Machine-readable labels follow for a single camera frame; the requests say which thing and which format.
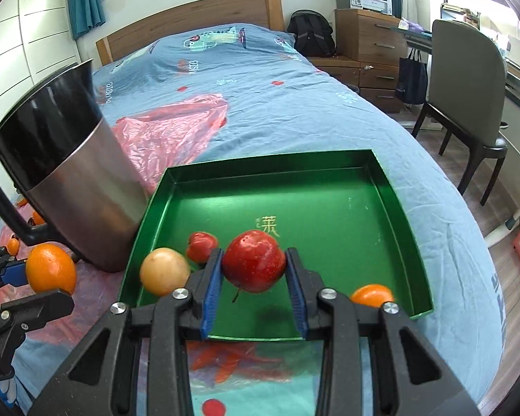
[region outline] chair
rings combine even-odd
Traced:
[[[431,117],[447,130],[440,155],[451,135],[470,149],[458,186],[461,194],[481,161],[496,158],[480,201],[483,206],[497,181],[508,148],[499,134],[505,103],[506,63],[493,41],[470,25],[435,20],[432,30],[429,96],[412,135],[416,137],[425,118]]]

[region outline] gray chair backrest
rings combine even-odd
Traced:
[[[465,23],[435,20],[428,102],[493,146],[505,104],[506,65],[495,43]]]

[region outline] gold chinese character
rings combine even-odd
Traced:
[[[256,228],[261,229],[264,233],[273,234],[279,237],[279,233],[276,231],[276,217],[275,216],[263,216],[256,219]]]

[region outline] small orange fruit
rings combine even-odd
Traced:
[[[19,252],[19,240],[12,237],[6,244],[6,250],[11,256],[15,256]]]
[[[358,288],[350,295],[350,299],[354,303],[369,305],[370,307],[379,308],[385,302],[393,302],[394,297],[391,289],[383,285],[366,285]]]
[[[35,292],[60,288],[73,294],[77,285],[75,263],[67,253],[53,244],[39,244],[31,250],[25,274]]]
[[[35,225],[42,225],[43,223],[46,223],[42,216],[36,211],[33,211],[33,221],[35,222]]]

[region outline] backpack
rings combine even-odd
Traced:
[[[333,29],[322,14],[307,9],[294,12],[287,33],[295,35],[295,50],[303,56],[332,57],[335,54]]]

